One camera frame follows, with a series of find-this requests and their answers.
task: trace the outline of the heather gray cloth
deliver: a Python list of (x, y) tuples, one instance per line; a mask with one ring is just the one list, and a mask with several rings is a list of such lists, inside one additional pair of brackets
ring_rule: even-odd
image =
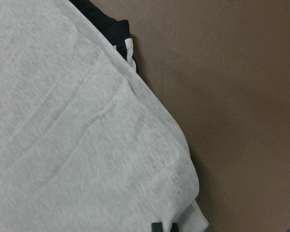
[(202, 232), (185, 137), (67, 0), (0, 0), (0, 232)]

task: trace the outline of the brown background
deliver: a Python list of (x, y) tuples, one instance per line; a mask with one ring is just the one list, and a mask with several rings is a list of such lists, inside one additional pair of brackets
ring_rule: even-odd
[(93, 0), (182, 128), (206, 232), (290, 228), (290, 1)]

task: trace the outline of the brown surface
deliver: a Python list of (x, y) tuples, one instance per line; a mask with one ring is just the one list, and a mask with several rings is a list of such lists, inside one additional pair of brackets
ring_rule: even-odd
[(290, 228), (290, 1), (94, 0), (181, 126), (207, 232)]

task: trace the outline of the gray garment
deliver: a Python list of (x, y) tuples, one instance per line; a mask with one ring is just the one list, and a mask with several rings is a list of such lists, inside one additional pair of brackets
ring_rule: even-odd
[(0, 0), (0, 232), (203, 232), (198, 192), (177, 123), (69, 1)]

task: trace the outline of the black garment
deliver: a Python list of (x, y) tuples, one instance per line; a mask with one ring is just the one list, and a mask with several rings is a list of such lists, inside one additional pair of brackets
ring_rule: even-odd
[(70, 0), (70, 2), (105, 36), (118, 53), (127, 60), (125, 39), (131, 38), (128, 20), (117, 21), (104, 14), (89, 0)]

